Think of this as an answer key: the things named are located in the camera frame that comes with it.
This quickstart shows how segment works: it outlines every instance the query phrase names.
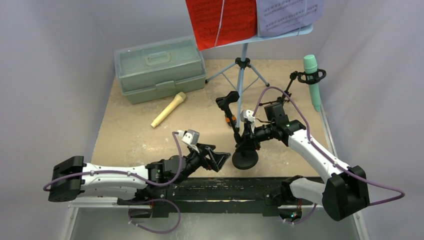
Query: toolbox handle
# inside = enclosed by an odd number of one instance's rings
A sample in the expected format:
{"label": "toolbox handle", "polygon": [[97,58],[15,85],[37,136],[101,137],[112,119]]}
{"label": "toolbox handle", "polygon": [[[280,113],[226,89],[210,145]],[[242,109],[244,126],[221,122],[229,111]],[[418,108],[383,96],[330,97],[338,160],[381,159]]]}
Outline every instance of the toolbox handle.
{"label": "toolbox handle", "polygon": [[168,51],[160,51],[160,52],[151,53],[148,56],[146,56],[144,59],[148,66],[164,64],[171,61],[171,54]]}
{"label": "toolbox handle", "polygon": [[171,80],[171,81],[166,81],[166,82],[161,82],[156,84],[156,89],[158,91],[165,91],[165,90],[170,90],[170,89],[175,89],[175,81]]}

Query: green microphone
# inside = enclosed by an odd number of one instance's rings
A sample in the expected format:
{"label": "green microphone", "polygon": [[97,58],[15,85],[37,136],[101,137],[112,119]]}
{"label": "green microphone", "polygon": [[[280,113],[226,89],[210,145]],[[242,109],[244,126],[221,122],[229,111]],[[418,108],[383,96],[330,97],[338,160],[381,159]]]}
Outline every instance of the green microphone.
{"label": "green microphone", "polygon": [[[303,68],[304,72],[306,74],[314,74],[318,72],[318,64],[317,59],[314,55],[306,55],[303,58]],[[312,80],[314,77],[312,76],[306,76],[306,82],[308,80]],[[315,111],[320,112],[321,111],[321,97],[320,97],[320,88],[318,87],[318,83],[309,84],[309,93],[310,93],[310,100],[312,102],[313,108],[315,108]]]}

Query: music stand tripod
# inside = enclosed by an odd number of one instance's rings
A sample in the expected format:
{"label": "music stand tripod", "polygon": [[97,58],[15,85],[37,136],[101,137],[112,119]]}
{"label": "music stand tripod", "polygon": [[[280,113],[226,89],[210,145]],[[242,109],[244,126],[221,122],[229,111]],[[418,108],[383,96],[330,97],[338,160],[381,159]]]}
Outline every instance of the music stand tripod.
{"label": "music stand tripod", "polygon": [[[249,43],[243,43],[243,49],[241,50],[241,57],[237,57],[233,63],[231,63],[229,66],[222,69],[220,72],[214,74],[213,76],[206,79],[206,83],[208,83],[210,80],[216,78],[219,75],[223,75],[225,79],[231,84],[231,86],[238,92],[238,95],[240,96],[238,98],[238,107],[237,107],[237,114],[240,114],[241,108],[242,108],[242,94],[244,91],[246,91],[250,86],[252,86],[258,79],[261,79],[262,82],[265,84],[265,86],[269,87],[270,84],[265,80],[265,78],[259,73],[259,71],[251,64],[251,60],[246,57],[246,54],[248,52],[248,44]],[[225,75],[225,71],[228,69],[234,67],[235,65],[238,65],[240,69],[238,70],[238,80],[237,80],[237,87],[231,83],[231,81],[228,79],[228,77]],[[243,89],[243,81],[245,76],[245,68],[251,68],[253,72],[257,75],[256,80],[254,80],[249,86],[247,86],[245,89]],[[236,116],[237,123],[236,128],[237,130],[240,129],[240,116]]]}

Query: toolbox lid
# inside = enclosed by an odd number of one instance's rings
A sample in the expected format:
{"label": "toolbox lid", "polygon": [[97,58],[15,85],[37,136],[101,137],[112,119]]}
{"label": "toolbox lid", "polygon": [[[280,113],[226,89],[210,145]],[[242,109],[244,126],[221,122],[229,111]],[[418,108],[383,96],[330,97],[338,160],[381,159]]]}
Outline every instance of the toolbox lid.
{"label": "toolbox lid", "polygon": [[181,37],[115,51],[119,79],[201,62],[193,37]]}

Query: red sheet music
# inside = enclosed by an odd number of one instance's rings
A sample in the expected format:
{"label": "red sheet music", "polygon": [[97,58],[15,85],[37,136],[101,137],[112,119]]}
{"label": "red sheet music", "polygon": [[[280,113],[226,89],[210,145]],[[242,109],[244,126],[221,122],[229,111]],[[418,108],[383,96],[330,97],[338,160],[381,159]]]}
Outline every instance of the red sheet music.
{"label": "red sheet music", "polygon": [[[215,47],[223,0],[185,0],[199,50]],[[225,0],[216,46],[257,34],[256,0]]]}

